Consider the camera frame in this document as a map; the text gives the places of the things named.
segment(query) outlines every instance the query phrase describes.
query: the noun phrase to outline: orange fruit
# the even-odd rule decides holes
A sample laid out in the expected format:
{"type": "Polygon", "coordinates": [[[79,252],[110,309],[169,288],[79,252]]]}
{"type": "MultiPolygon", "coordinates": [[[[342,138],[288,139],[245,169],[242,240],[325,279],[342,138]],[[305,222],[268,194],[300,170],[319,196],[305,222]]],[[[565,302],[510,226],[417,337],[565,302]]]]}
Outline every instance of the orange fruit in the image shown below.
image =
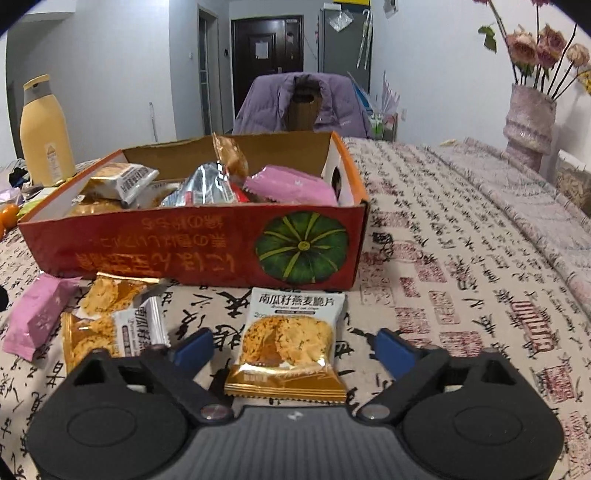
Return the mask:
{"type": "Polygon", "coordinates": [[[20,208],[18,207],[18,205],[15,205],[14,203],[10,203],[2,209],[2,212],[0,213],[0,221],[2,222],[6,230],[10,230],[16,227],[17,215],[19,211],[20,208]]]}

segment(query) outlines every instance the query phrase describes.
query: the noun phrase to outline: pink wrapper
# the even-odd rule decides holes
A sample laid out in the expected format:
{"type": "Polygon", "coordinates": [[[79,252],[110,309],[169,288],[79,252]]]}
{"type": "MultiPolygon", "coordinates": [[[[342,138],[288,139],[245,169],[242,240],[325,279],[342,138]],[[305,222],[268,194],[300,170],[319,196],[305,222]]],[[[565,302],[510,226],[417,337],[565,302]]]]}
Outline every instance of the pink wrapper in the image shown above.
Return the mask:
{"type": "Polygon", "coordinates": [[[74,292],[80,278],[55,278],[42,273],[8,314],[8,331],[2,350],[33,360],[74,292]]]}
{"type": "Polygon", "coordinates": [[[279,203],[338,205],[335,191],[324,180],[287,167],[267,165],[246,179],[244,189],[279,203]]]}

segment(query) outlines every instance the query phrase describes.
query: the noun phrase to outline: refrigerator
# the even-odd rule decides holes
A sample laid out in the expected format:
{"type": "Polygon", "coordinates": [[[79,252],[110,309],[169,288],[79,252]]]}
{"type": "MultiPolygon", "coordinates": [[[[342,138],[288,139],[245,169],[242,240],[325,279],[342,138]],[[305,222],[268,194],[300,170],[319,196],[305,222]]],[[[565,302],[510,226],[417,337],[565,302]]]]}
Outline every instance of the refrigerator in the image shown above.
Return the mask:
{"type": "Polygon", "coordinates": [[[343,10],[348,10],[353,16],[353,23],[341,32],[337,32],[331,25],[330,19],[338,15],[335,10],[321,10],[319,16],[318,36],[318,71],[323,73],[336,73],[348,76],[347,72],[355,78],[355,81],[369,93],[369,74],[371,72],[371,50],[369,51],[368,68],[365,70],[365,47],[361,64],[357,68],[359,47],[363,37],[363,24],[365,16],[363,8],[352,5],[350,8],[343,5],[343,10]]]}

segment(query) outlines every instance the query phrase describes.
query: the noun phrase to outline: puffer jacket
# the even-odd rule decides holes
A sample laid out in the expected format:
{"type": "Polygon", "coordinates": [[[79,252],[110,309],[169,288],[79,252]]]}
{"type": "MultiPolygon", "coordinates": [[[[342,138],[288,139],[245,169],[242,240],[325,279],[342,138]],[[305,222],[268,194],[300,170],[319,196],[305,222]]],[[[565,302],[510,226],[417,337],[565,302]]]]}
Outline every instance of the puffer jacket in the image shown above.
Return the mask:
{"type": "Polygon", "coordinates": [[[234,121],[233,135],[285,131],[285,115],[298,85],[319,85],[322,107],[314,131],[341,137],[372,138],[371,126],[353,83],[326,73],[263,75],[253,82],[234,121]]]}

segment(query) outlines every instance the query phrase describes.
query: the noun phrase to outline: silver wrapper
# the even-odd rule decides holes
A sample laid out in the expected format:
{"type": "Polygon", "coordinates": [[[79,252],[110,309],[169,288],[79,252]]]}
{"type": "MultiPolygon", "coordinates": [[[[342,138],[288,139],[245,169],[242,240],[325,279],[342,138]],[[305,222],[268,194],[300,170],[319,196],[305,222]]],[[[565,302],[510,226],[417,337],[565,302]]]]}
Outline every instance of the silver wrapper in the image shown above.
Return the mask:
{"type": "Polygon", "coordinates": [[[162,207],[184,207],[206,203],[235,203],[236,195],[220,162],[201,165],[180,188],[168,195],[162,207]]]}

